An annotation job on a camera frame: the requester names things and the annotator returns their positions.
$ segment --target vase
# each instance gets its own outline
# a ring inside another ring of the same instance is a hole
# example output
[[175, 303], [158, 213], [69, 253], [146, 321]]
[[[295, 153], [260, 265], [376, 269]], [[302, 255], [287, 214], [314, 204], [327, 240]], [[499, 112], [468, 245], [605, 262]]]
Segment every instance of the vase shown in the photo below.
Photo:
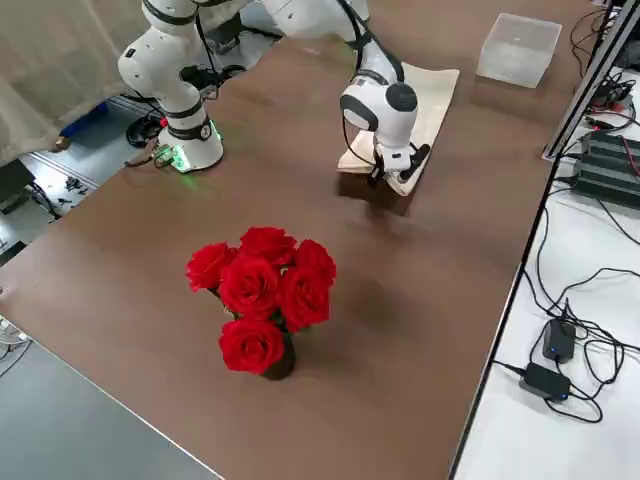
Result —
[[296, 366], [296, 350], [293, 347], [291, 335], [283, 334], [284, 353], [282, 358], [271, 365], [262, 374], [267, 380], [282, 380], [287, 378], [293, 372]]

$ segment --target rose bouquet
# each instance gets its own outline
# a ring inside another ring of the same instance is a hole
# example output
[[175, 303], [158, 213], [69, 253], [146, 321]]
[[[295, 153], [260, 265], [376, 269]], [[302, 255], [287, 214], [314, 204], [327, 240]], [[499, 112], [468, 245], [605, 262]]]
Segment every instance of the rose bouquet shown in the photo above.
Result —
[[292, 334], [329, 318], [335, 263], [313, 240], [296, 244], [282, 229], [252, 227], [240, 248], [207, 245], [187, 263], [191, 289], [209, 290], [233, 316], [219, 340], [230, 370], [288, 376], [295, 366]]

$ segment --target plastic container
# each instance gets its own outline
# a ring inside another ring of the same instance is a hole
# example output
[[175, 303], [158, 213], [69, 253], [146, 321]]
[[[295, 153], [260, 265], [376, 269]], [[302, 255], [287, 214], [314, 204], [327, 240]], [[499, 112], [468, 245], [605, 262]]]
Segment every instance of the plastic container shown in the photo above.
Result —
[[551, 63], [561, 30], [557, 23], [501, 13], [482, 46], [476, 73], [537, 87]]

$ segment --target floor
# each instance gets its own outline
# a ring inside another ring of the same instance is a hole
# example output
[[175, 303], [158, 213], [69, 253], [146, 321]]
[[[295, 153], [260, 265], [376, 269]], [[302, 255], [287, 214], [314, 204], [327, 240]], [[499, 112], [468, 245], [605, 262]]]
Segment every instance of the floor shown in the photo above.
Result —
[[[241, 45], [215, 61], [221, 66], [240, 63], [249, 68], [272, 43], [260, 35], [243, 33]], [[61, 214], [75, 208], [139, 152], [126, 142], [124, 132], [148, 107], [116, 98], [108, 102], [108, 109], [107, 115], [73, 137], [68, 150], [21, 158]], [[69, 189], [69, 178], [77, 178], [79, 188]], [[30, 243], [52, 221], [33, 201], [8, 215], [0, 214], [1, 251], [17, 241]], [[2, 478], [219, 478], [45, 348], [33, 343], [18, 359], [23, 349], [0, 360]]]

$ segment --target white table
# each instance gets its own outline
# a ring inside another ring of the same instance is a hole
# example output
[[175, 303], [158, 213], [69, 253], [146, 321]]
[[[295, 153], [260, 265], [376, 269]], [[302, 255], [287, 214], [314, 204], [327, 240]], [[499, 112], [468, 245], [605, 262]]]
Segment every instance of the white table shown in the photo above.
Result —
[[[620, 123], [614, 117], [602, 119]], [[576, 136], [585, 131], [578, 129]], [[633, 126], [623, 133], [627, 138], [640, 139], [640, 127]], [[563, 165], [559, 176], [569, 171]], [[565, 186], [555, 184], [552, 190]], [[640, 272], [640, 247], [616, 228], [596, 201], [562, 192], [549, 197], [546, 204], [550, 213], [549, 236], [540, 270], [552, 297], [557, 298], [565, 286], [586, 279], [600, 267]], [[627, 232], [640, 239], [640, 211], [606, 205]], [[543, 217], [526, 270], [538, 298], [549, 306], [543, 301], [535, 278], [535, 257], [544, 223]], [[611, 273], [598, 278], [601, 279], [568, 293], [575, 313], [597, 322], [622, 342], [640, 345], [640, 279]], [[495, 359], [525, 367], [529, 350], [548, 317], [534, 304], [524, 277], [516, 279], [512, 294], [512, 308], [502, 320], [504, 330], [497, 339]], [[601, 376], [610, 376], [613, 350], [608, 348], [593, 358]], [[541, 345], [534, 361], [554, 369], [554, 364], [542, 356]], [[617, 382], [605, 387], [598, 397], [604, 419], [595, 425], [557, 415], [542, 399], [522, 390], [517, 375], [495, 364], [487, 368], [486, 383], [479, 392], [475, 415], [470, 418], [468, 436], [463, 438], [453, 479], [640, 478], [640, 354], [626, 357]], [[576, 347], [574, 359], [563, 366], [563, 371], [587, 393], [595, 391], [597, 384], [588, 374], [581, 347]], [[595, 416], [584, 402], [570, 399], [562, 406], [565, 405], [571, 407], [572, 413]]]

